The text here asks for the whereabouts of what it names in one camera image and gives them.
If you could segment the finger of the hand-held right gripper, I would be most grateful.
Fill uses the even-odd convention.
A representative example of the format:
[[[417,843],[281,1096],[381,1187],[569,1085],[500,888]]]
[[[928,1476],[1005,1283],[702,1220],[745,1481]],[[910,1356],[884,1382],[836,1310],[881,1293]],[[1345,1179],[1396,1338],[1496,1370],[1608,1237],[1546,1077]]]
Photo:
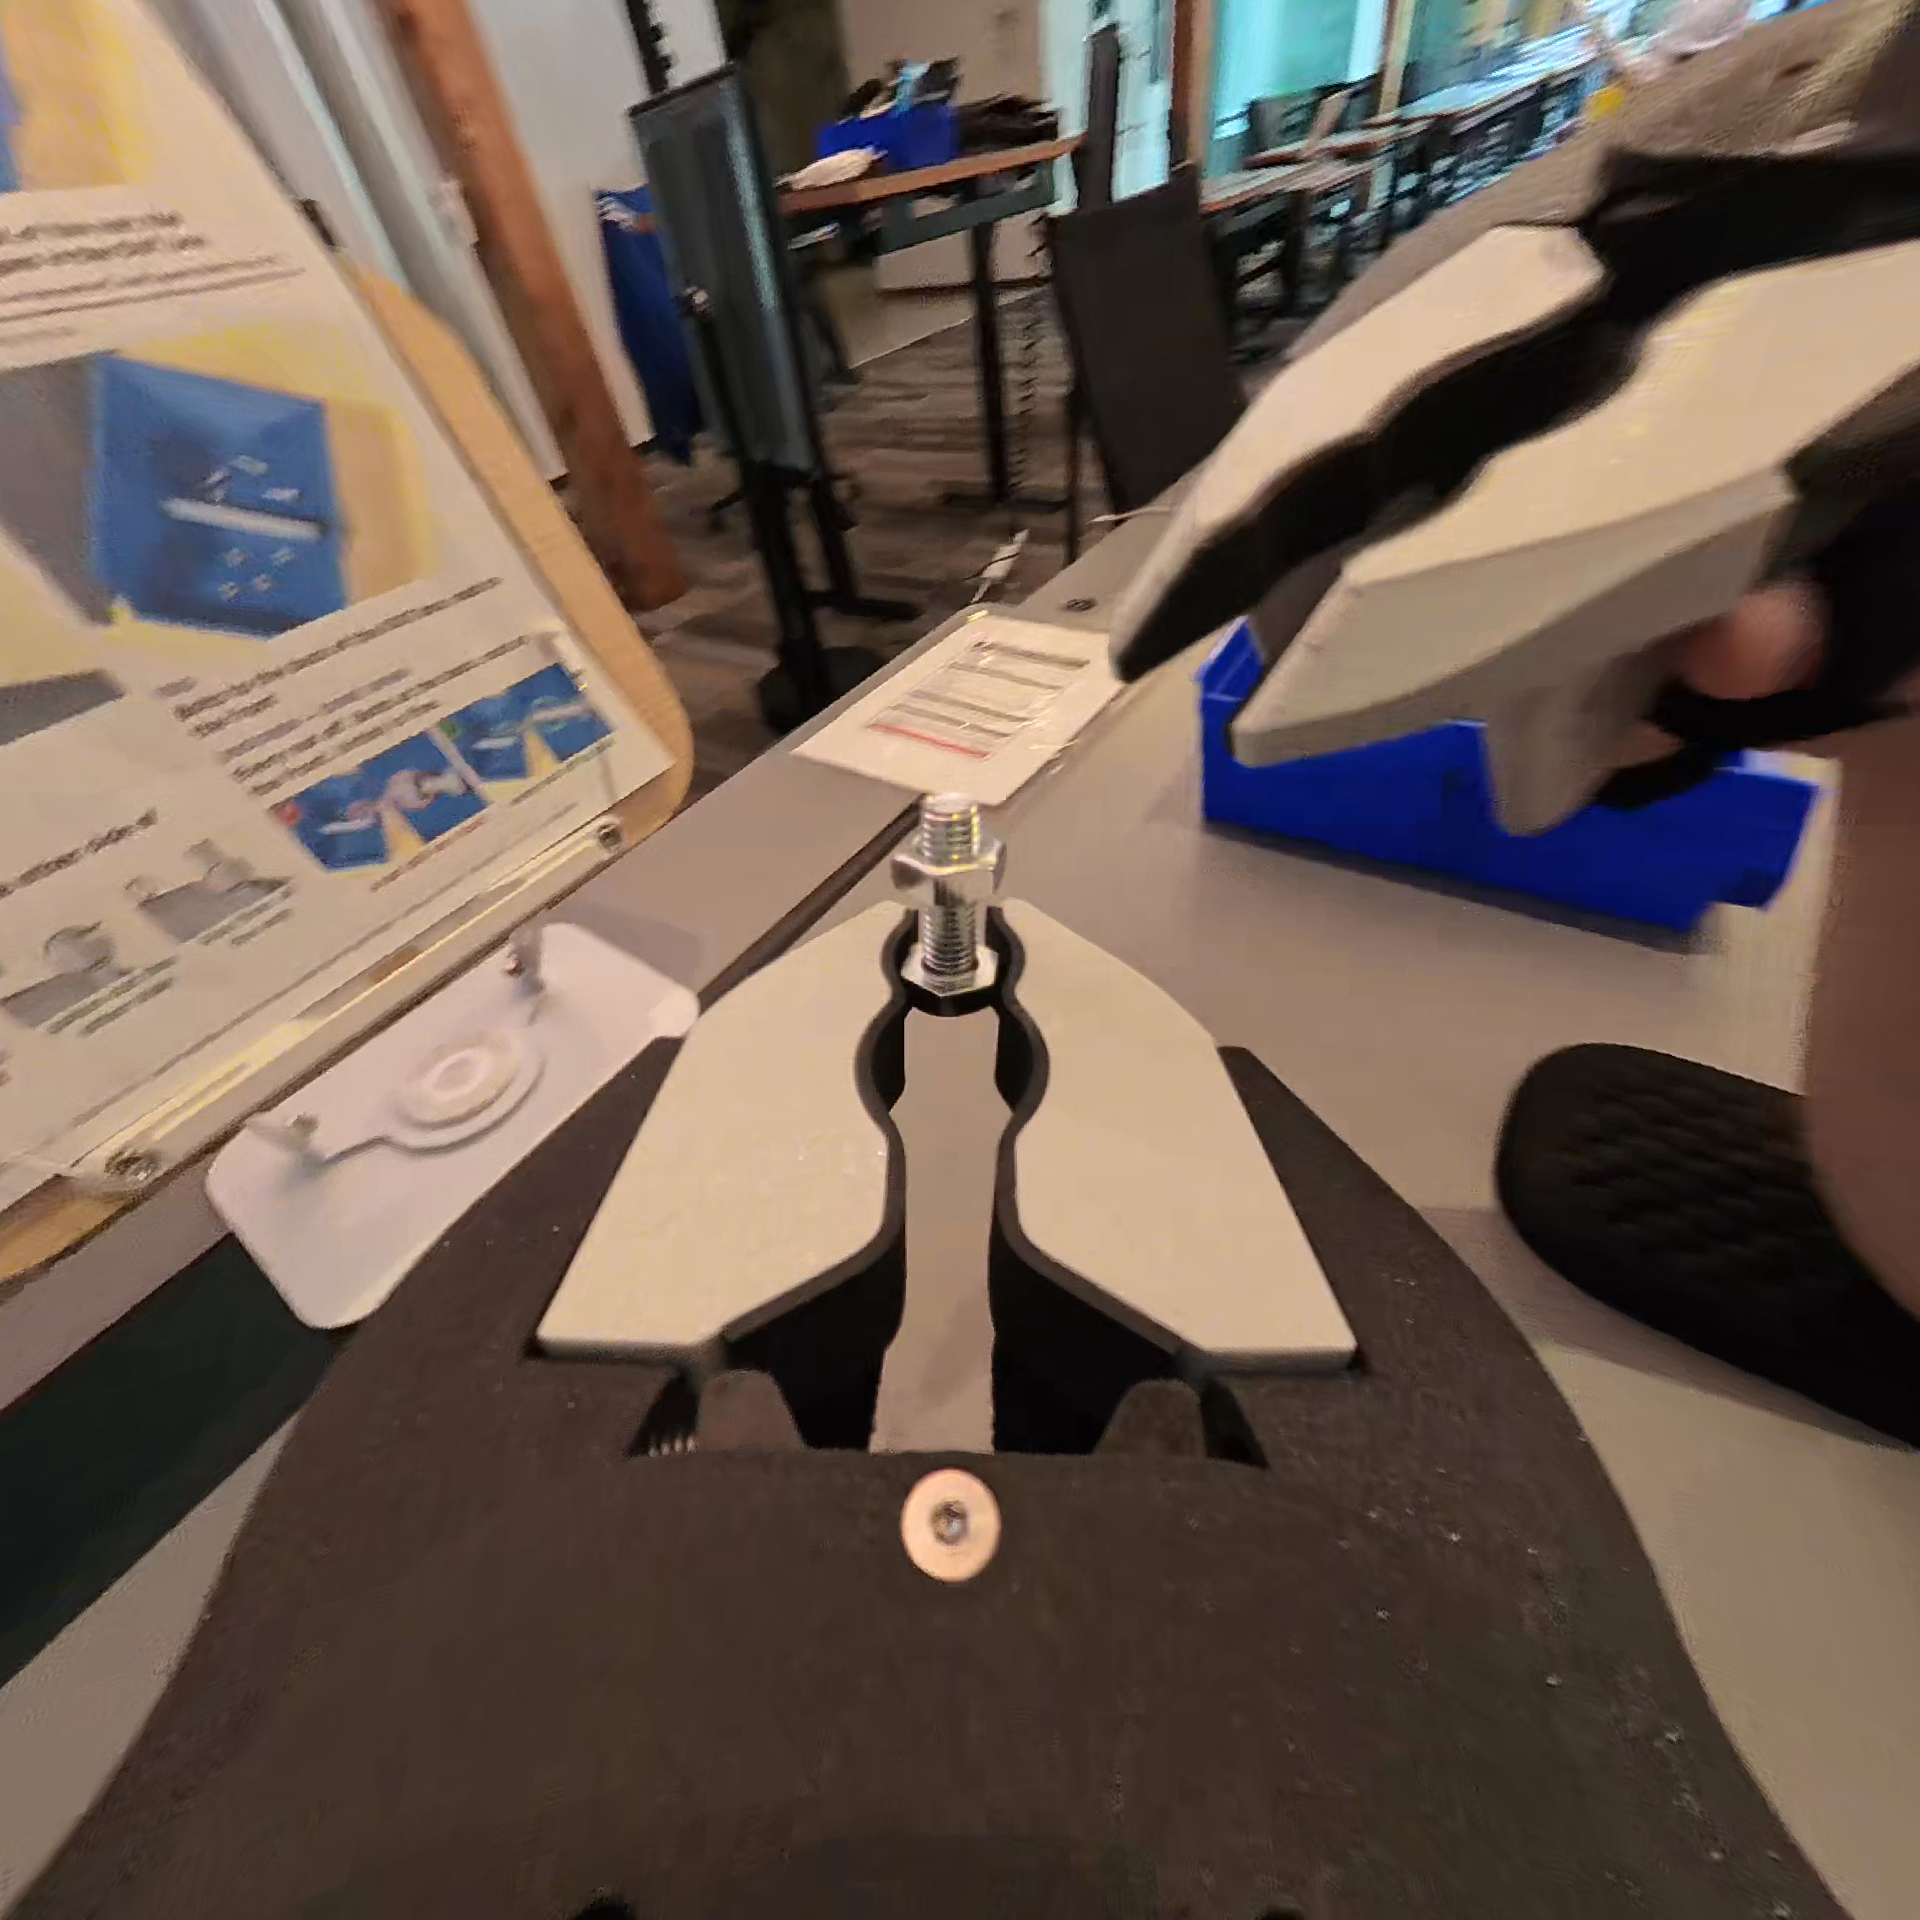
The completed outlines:
[[[1500,818],[1615,768],[1671,640],[1823,558],[1916,481],[1917,248],[1724,280],[1621,387],[1345,560],[1231,723],[1249,766],[1478,723]]]
[[[1112,614],[1124,682],[1311,563],[1384,560],[1392,513],[1436,516],[1597,392],[1629,330],[1612,240],[1503,224],[1292,363],[1201,462]]]

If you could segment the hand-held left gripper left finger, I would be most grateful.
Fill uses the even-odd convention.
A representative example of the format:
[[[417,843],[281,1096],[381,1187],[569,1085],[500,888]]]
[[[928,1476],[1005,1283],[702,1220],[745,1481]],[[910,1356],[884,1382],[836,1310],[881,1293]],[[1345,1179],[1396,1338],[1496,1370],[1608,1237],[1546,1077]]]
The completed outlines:
[[[534,1331],[540,1354],[709,1370],[879,1248],[895,1129],[873,1042],[906,917],[873,906],[684,1038]]]

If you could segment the silver hex bolt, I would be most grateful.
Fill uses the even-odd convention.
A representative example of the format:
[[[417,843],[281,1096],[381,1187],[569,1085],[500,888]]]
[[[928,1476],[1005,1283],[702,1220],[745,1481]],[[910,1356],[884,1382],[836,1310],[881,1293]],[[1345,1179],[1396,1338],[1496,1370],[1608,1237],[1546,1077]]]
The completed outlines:
[[[919,818],[903,845],[919,845],[933,857],[960,857],[999,837],[984,826],[980,805],[960,793],[925,793]],[[903,982],[921,997],[951,1001],[986,989],[999,969],[986,947],[991,902],[960,910],[914,910],[914,947],[900,963]]]

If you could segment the blue divided plastic bin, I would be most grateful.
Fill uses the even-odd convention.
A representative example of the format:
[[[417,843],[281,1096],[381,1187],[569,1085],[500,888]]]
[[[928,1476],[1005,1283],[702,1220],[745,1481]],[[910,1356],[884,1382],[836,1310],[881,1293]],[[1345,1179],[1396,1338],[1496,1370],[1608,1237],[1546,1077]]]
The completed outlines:
[[[1240,619],[1194,673],[1207,822],[1449,889],[1692,933],[1716,907],[1767,907],[1783,892],[1821,797],[1821,781],[1784,756],[1746,753],[1671,800],[1585,808],[1546,833],[1513,834],[1496,821],[1476,725],[1265,768],[1239,763],[1228,729],[1261,665]]]

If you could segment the silver hex nut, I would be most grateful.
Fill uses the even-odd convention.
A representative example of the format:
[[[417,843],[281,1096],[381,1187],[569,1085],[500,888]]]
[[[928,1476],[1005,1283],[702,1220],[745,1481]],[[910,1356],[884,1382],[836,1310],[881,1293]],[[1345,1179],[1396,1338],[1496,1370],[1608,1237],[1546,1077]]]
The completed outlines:
[[[895,896],[933,912],[986,906],[999,896],[1005,865],[1005,845],[997,840],[982,842],[974,852],[934,857],[919,845],[900,845],[890,857],[890,885]]]

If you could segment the person's right forearm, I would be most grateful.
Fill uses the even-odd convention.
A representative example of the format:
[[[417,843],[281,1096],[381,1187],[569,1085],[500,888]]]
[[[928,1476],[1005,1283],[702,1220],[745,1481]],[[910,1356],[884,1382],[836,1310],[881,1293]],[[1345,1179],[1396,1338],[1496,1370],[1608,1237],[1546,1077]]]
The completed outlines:
[[[1917,718],[1836,748],[1830,889],[1804,1121],[1815,1189],[1889,1301],[1917,1314]]]

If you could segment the person's right hand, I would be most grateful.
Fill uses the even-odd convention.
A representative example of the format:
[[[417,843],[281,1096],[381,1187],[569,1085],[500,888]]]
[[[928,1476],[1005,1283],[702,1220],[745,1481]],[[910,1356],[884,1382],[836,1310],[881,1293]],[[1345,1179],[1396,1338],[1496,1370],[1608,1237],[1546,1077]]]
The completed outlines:
[[[1678,680],[1724,704],[1804,691],[1816,682],[1826,638],[1826,602],[1812,582],[1768,582],[1686,636]]]

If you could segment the black standing panel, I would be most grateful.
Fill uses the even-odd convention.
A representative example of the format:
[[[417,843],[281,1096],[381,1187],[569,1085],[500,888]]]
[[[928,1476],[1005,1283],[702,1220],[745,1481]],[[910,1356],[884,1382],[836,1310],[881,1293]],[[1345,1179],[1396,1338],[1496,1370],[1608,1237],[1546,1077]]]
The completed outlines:
[[[1046,264],[1112,513],[1150,508],[1240,419],[1193,169],[1046,220]]]

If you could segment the wooden table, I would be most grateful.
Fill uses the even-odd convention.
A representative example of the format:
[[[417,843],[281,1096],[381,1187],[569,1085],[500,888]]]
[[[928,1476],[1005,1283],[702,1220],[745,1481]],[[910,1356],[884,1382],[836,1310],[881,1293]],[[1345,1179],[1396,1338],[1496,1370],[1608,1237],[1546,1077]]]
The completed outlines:
[[[1022,492],[1013,477],[994,233],[1000,224],[1049,209],[1055,164],[1072,160],[1081,146],[1081,134],[1055,134],[1013,148],[974,150],[898,173],[868,169],[839,184],[789,184],[775,193],[789,222],[853,227],[855,235],[881,257],[952,235],[966,240],[975,395],[986,483],[984,488],[951,488],[943,492],[946,508],[1026,515],[1065,510],[1063,498]]]

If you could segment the printed paper sheet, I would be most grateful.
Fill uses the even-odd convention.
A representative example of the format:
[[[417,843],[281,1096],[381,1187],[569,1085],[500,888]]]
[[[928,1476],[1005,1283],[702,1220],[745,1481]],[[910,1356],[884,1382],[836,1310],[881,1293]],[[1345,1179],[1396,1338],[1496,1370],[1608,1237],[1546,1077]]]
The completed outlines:
[[[997,810],[1119,696],[1103,634],[975,611],[806,737],[798,756]]]

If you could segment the grey partition on stand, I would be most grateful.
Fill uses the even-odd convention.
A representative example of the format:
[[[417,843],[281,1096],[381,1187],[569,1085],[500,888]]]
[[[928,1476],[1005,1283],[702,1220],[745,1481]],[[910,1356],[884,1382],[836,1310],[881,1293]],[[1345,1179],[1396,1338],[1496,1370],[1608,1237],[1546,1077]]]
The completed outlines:
[[[817,613],[874,624],[921,608],[856,585],[799,331],[799,277],[752,98],[730,64],[631,110],[653,224],[695,385],[727,445],[775,613],[758,715],[791,734],[879,673],[868,644],[829,644]]]

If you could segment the acrylic instruction sign holder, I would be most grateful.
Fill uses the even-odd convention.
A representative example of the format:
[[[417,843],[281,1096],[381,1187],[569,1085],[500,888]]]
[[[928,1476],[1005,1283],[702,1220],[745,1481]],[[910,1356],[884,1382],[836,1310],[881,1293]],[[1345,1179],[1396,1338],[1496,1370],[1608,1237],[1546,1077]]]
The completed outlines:
[[[665,768],[599,808],[590,826],[566,842],[527,857],[505,881],[476,892],[335,992],[278,1025],[233,1072],[215,1077],[210,1093],[182,1096],[173,1107],[161,1107],[154,1121],[121,1136],[118,1146],[157,1149],[154,1173],[134,1184],[111,1184],[90,1173],[85,1179],[60,1176],[9,1206],[2,1229],[6,1304],[122,1218],[198,1193],[202,1165],[244,1121],[302,1091],[349,1050],[384,1034],[502,947],[512,933],[532,925],[545,907],[575,896],[586,878],[632,852],[687,803],[693,737],[686,707],[560,497],[542,481],[468,349],[393,282],[340,252],[330,264],[417,385],[424,408],[460,448],[476,484],[526,550],[586,659],[631,715],[661,740]]]

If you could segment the clear acrylic instruction sign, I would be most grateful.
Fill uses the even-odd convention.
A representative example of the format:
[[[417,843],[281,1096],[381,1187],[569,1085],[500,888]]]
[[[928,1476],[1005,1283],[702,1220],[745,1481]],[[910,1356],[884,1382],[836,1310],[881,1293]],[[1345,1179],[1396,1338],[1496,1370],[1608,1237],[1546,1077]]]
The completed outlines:
[[[672,810],[686,715],[599,659],[441,403],[150,5],[4,5],[4,1206],[160,1165],[373,963]]]

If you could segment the white sign base plate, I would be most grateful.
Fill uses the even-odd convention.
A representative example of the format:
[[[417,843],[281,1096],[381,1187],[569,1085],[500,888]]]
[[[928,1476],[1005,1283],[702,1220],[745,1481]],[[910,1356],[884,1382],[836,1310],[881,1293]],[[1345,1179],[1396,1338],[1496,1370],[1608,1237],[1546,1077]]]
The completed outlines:
[[[297,1322],[352,1328],[697,1016],[693,989],[585,928],[524,931],[254,1116],[207,1165],[207,1202]]]

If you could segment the wooden post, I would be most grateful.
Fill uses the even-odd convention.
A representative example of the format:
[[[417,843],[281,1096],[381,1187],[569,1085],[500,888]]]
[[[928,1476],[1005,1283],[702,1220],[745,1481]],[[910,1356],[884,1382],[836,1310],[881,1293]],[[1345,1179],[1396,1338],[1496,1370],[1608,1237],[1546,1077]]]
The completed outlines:
[[[481,272],[560,445],[583,538],[631,608],[665,608],[684,595],[686,574],[616,414],[473,14],[466,2],[375,10],[462,189]]]

